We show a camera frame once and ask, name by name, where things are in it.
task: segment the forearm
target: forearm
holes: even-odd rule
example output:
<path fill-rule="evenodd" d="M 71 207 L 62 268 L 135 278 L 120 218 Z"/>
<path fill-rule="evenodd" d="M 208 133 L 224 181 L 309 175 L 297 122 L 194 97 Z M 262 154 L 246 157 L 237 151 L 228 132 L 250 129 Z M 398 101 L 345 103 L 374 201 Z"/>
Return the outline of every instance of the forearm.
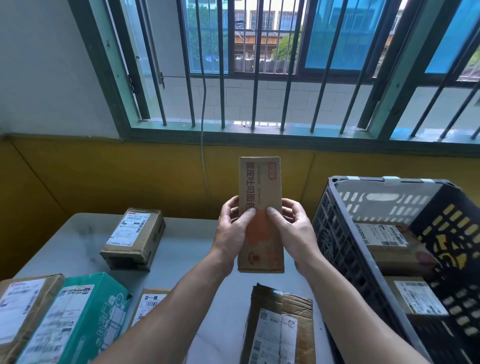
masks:
<path fill-rule="evenodd" d="M 320 252 L 309 258 L 303 272 L 347 364 L 428 363 L 382 321 Z"/>
<path fill-rule="evenodd" d="M 225 276 L 221 259 L 209 253 L 95 364 L 181 363 Z"/>

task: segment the tabletop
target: tabletop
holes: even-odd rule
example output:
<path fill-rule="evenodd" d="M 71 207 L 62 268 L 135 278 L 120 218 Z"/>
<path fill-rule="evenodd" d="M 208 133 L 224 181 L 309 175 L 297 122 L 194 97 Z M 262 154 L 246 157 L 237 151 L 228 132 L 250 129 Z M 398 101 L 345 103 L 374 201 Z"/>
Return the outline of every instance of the tabletop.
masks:
<path fill-rule="evenodd" d="M 210 250 L 216 220 L 165 218 L 166 228 L 150 272 L 110 270 L 100 255 L 122 215 L 80 213 L 73 215 L 18 272 L 15 278 L 63 273 L 66 277 L 107 272 L 133 295 L 122 329 L 124 332 L 143 288 L 172 289 Z M 257 283 L 280 291 L 313 298 L 306 280 L 285 251 L 284 274 L 233 272 L 223 281 L 190 347 L 187 364 L 238 363 L 250 308 L 252 287 Z M 313 305 L 316 361 L 334 360 L 317 304 Z"/>

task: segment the yellow wall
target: yellow wall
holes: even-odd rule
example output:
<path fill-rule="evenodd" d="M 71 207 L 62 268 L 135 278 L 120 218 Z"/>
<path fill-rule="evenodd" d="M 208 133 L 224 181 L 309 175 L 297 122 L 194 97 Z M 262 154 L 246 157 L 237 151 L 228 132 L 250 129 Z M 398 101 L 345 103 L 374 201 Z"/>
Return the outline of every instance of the yellow wall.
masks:
<path fill-rule="evenodd" d="M 332 175 L 449 179 L 480 204 L 480 159 L 206 146 L 208 201 L 199 146 L 15 137 L 0 144 L 7 167 L 0 172 L 0 279 L 15 274 L 77 212 L 121 214 L 136 206 L 217 218 L 238 194 L 238 158 L 272 155 L 282 158 L 283 196 L 300 200 L 309 216 Z"/>

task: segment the hand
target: hand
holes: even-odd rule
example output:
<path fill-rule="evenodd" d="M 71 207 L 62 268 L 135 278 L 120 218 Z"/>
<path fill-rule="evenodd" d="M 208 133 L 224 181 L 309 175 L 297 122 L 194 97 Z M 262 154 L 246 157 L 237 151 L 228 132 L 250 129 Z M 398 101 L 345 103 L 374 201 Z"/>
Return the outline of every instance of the hand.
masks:
<path fill-rule="evenodd" d="M 255 209 L 250 208 L 239 217 L 238 204 L 239 197 L 235 196 L 222 206 L 211 250 L 219 254 L 227 275 L 232 272 L 235 258 L 245 240 L 245 229 L 255 216 Z"/>
<path fill-rule="evenodd" d="M 267 214 L 280 231 L 283 246 L 295 260 L 297 270 L 305 275 L 303 268 L 308 259 L 322 256 L 305 210 L 299 202 L 282 198 L 283 215 L 272 207 L 267 209 Z"/>

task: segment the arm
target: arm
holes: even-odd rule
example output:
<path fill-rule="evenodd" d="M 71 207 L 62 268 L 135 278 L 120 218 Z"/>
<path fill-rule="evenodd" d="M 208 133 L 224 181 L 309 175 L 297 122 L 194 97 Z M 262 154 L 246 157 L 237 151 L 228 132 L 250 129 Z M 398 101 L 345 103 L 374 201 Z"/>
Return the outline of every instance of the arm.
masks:
<path fill-rule="evenodd" d="M 226 202 L 212 249 L 144 319 L 125 332 L 94 364 L 180 364 L 212 304 L 218 287 L 233 269 L 255 209 L 238 217 L 238 196 Z"/>
<path fill-rule="evenodd" d="M 313 227 L 302 206 L 282 199 L 283 216 L 269 207 L 285 249 L 308 281 L 345 363 L 425 363 L 367 305 L 358 291 L 320 253 Z"/>

